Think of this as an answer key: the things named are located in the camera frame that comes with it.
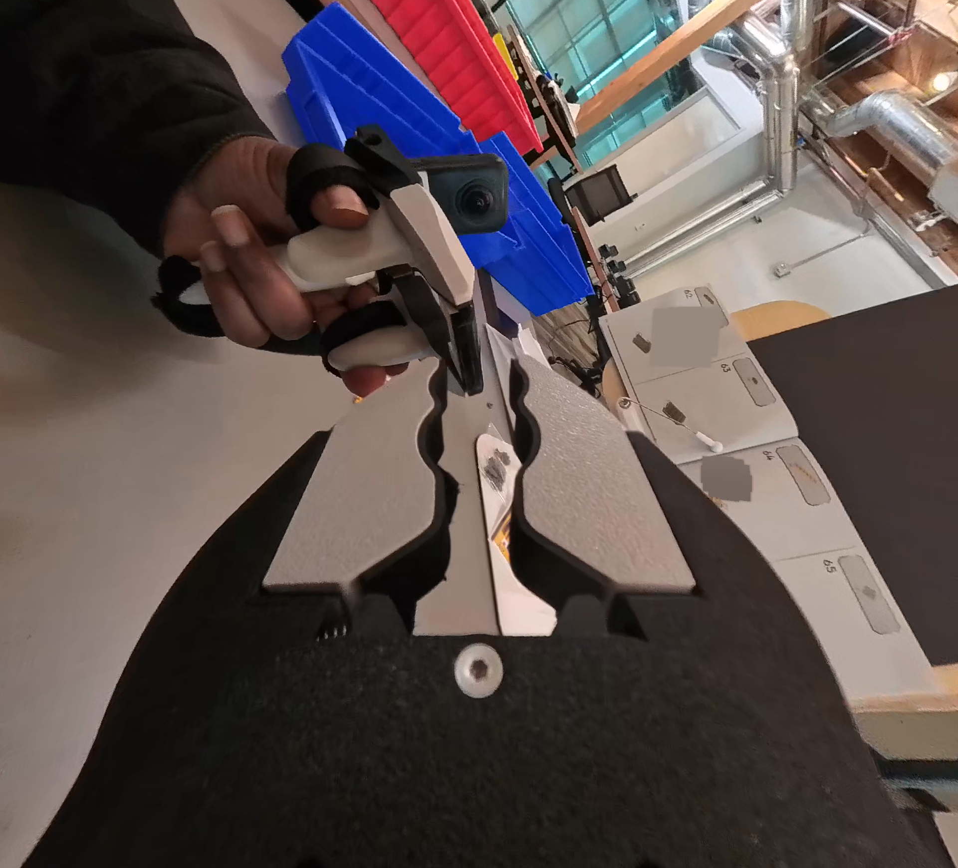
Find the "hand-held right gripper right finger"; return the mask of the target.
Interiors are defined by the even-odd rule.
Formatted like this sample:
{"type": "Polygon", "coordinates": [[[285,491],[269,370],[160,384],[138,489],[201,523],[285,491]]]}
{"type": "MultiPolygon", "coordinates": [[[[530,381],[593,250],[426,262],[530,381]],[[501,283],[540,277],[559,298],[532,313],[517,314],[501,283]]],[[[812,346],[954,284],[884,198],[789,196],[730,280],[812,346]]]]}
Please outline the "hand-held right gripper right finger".
{"type": "Polygon", "coordinates": [[[515,448],[509,559],[535,595],[689,594],[695,579],[608,409],[529,356],[509,373],[515,448]]]}

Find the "red plastic bin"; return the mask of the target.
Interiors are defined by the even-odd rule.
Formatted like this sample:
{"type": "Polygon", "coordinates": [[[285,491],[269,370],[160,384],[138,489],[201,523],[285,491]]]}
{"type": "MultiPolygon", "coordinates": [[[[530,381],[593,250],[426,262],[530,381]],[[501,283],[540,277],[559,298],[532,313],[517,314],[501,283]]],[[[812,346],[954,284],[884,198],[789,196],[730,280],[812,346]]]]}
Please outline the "red plastic bin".
{"type": "Polygon", "coordinates": [[[523,92],[472,0],[372,0],[462,126],[505,133],[525,155],[543,144],[523,92]]]}

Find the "person's left hand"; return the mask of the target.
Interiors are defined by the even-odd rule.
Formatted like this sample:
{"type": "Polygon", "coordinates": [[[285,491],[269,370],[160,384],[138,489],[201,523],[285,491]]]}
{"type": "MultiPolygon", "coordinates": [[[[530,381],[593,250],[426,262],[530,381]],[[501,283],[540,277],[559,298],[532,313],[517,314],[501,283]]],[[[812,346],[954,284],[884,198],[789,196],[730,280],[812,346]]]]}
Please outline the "person's left hand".
{"type": "Polygon", "coordinates": [[[251,349],[298,340],[377,299],[370,284],[303,294],[281,272],[272,245],[297,234],[285,210],[295,149],[245,136],[218,149],[172,199],[165,256],[197,263],[224,335],[251,349]]]}

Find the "person's left forearm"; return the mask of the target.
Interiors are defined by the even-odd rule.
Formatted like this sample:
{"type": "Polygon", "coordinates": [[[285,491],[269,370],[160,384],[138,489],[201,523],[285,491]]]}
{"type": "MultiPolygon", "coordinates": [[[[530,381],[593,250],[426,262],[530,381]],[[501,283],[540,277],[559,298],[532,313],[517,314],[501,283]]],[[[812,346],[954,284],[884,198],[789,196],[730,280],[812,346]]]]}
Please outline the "person's left forearm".
{"type": "Polygon", "coordinates": [[[102,211],[153,256],[177,191],[271,138],[174,0],[1,0],[1,180],[102,211]]]}

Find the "clear bag of black parts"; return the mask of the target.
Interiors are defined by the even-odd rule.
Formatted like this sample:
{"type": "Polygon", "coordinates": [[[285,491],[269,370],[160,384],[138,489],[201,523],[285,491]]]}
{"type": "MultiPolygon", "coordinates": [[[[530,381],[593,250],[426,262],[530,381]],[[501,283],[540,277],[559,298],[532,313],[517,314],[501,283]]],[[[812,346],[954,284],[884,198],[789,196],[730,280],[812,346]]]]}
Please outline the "clear bag of black parts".
{"type": "Polygon", "coordinates": [[[480,457],[483,476],[492,490],[501,494],[512,491],[520,463],[513,449],[502,441],[493,441],[480,457]]]}

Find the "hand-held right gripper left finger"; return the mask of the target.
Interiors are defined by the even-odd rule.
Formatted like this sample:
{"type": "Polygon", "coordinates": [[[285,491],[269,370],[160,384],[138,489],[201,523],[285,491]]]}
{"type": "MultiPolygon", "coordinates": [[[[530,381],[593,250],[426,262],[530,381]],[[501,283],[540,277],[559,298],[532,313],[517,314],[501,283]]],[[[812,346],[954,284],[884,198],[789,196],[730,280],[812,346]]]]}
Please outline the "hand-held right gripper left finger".
{"type": "Polygon", "coordinates": [[[427,595],[445,580],[459,500],[441,465],[447,402],[446,367],[416,362],[336,424],[265,591],[427,595]]]}

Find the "thin white-tipped stick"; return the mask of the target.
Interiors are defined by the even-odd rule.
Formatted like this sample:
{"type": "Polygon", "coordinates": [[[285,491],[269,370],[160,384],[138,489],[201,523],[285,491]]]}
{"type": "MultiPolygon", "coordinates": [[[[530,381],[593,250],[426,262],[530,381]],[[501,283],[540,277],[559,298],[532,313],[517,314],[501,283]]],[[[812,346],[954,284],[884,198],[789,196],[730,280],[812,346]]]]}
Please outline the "thin white-tipped stick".
{"type": "Polygon", "coordinates": [[[629,419],[637,419],[639,413],[642,413],[646,416],[651,415],[660,417],[667,420],[672,425],[689,432],[713,454],[722,454],[724,452],[724,446],[721,442],[692,427],[688,423],[688,417],[685,412],[677,407],[672,401],[667,401],[664,403],[663,407],[656,409],[646,406],[632,397],[621,396],[617,399],[615,407],[617,410],[617,415],[621,418],[620,420],[626,426],[631,426],[629,419]]]}

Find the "dark flat panel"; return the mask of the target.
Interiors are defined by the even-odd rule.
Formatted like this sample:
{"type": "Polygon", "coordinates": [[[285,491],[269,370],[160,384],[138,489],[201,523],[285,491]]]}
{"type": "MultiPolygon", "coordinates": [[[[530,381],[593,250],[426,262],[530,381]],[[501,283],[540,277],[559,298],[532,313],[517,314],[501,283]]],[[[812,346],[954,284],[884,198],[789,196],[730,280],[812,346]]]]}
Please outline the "dark flat panel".
{"type": "Polygon", "coordinates": [[[957,662],[957,287],[751,340],[934,667],[957,662]]]}

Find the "large glass window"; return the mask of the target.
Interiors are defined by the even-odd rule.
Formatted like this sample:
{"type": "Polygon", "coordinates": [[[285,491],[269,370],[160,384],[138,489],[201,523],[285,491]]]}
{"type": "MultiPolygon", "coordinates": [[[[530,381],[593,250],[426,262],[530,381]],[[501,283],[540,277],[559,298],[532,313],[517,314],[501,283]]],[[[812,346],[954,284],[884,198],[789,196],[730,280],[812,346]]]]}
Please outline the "large glass window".
{"type": "Polygon", "coordinates": [[[539,69],[583,106],[671,36],[677,0],[500,0],[494,15],[522,35],[539,69]]]}

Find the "blue plastic bin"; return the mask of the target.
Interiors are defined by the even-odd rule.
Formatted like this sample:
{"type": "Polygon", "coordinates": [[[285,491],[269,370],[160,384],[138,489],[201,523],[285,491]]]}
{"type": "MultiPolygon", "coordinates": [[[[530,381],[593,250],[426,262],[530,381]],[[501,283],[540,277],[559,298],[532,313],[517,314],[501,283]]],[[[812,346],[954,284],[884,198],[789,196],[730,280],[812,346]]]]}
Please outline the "blue plastic bin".
{"type": "Polygon", "coordinates": [[[533,171],[500,132],[478,142],[471,132],[458,132],[459,149],[492,154],[507,166],[509,213],[495,233],[461,239],[473,264],[483,268],[533,315],[545,315],[593,294],[571,228],[533,171]]]}
{"type": "Polygon", "coordinates": [[[359,127],[377,125],[410,158],[494,151],[339,3],[305,24],[282,61],[308,143],[343,150],[359,127]]]}

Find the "black computer monitor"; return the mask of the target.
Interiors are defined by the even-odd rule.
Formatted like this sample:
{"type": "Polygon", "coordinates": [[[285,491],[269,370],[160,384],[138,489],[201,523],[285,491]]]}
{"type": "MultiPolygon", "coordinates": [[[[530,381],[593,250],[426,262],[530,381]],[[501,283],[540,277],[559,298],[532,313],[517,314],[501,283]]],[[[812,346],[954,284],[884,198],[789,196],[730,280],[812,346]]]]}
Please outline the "black computer monitor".
{"type": "Polygon", "coordinates": [[[577,209],[589,226],[604,221],[638,197],[638,193],[629,191],[616,164],[571,183],[564,194],[569,206],[577,209]]]}

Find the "open lego instruction booklet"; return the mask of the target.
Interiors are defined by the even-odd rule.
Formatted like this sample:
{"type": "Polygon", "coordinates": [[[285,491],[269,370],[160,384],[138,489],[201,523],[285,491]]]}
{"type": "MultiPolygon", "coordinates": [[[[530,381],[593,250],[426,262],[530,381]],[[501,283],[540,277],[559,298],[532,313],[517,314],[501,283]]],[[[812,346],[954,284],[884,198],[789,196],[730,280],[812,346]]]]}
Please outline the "open lego instruction booklet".
{"type": "Polygon", "coordinates": [[[724,446],[638,414],[640,429],[775,571],[853,701],[933,694],[928,657],[795,419],[710,287],[678,288],[601,319],[626,396],[724,446]]]}

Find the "white oval tray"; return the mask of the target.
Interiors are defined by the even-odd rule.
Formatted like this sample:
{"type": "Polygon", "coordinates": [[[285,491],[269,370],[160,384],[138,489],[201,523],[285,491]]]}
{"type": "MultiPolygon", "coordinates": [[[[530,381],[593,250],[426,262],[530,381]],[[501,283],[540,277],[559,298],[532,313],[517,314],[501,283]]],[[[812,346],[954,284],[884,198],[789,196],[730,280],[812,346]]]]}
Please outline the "white oval tray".
{"type": "Polygon", "coordinates": [[[492,527],[499,521],[503,513],[512,510],[517,479],[516,476],[512,491],[507,492],[505,498],[492,490],[487,484],[480,467],[480,457],[485,454],[486,448],[494,440],[502,441],[512,448],[511,444],[500,436],[495,427],[489,425],[486,431],[476,439],[475,457],[499,632],[506,636],[547,636],[555,628],[557,622],[556,611],[521,584],[514,574],[511,564],[504,560],[489,541],[492,527]]]}

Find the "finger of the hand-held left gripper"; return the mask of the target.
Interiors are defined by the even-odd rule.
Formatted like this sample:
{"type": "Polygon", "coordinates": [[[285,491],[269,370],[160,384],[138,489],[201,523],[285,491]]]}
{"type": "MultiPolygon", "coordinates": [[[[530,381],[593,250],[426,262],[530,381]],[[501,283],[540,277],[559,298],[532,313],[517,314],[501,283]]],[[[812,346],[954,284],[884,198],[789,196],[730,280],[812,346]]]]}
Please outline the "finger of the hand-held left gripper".
{"type": "Polygon", "coordinates": [[[481,393],[484,373],[473,300],[453,305],[412,270],[395,278],[401,308],[448,368],[462,393],[481,393]]]}
{"type": "Polygon", "coordinates": [[[433,196],[420,183],[395,191],[395,228],[412,265],[449,305],[472,301],[475,271],[460,239],[433,196]]]}

